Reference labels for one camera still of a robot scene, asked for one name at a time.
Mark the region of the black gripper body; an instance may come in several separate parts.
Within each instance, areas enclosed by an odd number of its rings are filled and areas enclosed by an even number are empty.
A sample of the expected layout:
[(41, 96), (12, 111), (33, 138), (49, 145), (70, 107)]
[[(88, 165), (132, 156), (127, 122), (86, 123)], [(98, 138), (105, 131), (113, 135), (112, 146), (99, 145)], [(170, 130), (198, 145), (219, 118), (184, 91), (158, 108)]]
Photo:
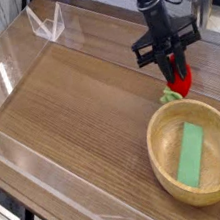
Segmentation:
[(162, 3), (141, 8), (140, 12), (146, 19), (148, 30), (131, 48), (137, 56), (138, 67), (144, 67), (152, 62), (157, 64), (155, 54), (173, 53), (175, 43), (181, 43), (184, 52), (189, 45), (200, 40), (194, 15), (172, 17)]

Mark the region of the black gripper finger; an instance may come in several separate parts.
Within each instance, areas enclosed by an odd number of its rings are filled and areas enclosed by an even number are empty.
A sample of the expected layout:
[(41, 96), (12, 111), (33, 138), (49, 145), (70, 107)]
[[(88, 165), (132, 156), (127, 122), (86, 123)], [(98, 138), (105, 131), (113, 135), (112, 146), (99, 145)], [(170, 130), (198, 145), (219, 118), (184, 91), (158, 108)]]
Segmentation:
[(175, 45), (173, 46), (173, 53), (174, 53), (174, 59), (175, 59), (175, 65), (177, 67), (177, 71), (179, 73), (179, 76), (183, 80), (186, 78), (187, 75), (187, 70), (186, 70), (187, 64), (181, 43), (175, 43)]
[(169, 60), (168, 56), (164, 52), (157, 52), (155, 54), (155, 58), (158, 67), (160, 68), (164, 77), (167, 79), (169, 83), (173, 83), (175, 81), (175, 77), (172, 71), (171, 61)]

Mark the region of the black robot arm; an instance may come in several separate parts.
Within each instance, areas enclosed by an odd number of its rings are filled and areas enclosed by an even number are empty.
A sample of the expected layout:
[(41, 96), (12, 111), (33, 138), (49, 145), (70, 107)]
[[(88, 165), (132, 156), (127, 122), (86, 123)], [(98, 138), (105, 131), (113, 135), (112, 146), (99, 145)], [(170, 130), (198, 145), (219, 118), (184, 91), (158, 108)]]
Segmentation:
[(186, 48), (200, 40), (196, 17), (192, 14), (172, 17), (165, 0), (136, 0), (137, 8), (148, 25), (143, 36), (133, 43), (131, 50), (137, 56), (138, 67), (158, 64), (169, 83), (176, 80), (174, 70), (183, 80), (187, 76)]

